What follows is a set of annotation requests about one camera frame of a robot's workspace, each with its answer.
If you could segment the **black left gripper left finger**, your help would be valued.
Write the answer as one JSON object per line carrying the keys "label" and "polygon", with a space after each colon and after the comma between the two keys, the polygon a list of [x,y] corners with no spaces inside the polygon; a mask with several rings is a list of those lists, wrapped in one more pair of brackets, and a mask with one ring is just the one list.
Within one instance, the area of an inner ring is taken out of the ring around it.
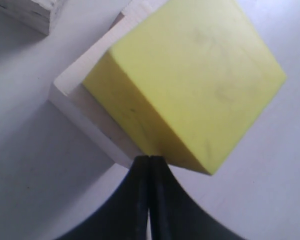
{"label": "black left gripper left finger", "polygon": [[60,240],[145,240],[148,224],[148,156],[138,156],[103,205]]}

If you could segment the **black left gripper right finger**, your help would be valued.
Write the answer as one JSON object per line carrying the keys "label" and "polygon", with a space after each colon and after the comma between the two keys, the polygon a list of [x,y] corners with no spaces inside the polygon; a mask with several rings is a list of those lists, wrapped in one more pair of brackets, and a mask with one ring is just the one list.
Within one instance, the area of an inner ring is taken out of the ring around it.
{"label": "black left gripper right finger", "polygon": [[241,240],[186,193],[165,159],[149,160],[149,211],[153,240]]}

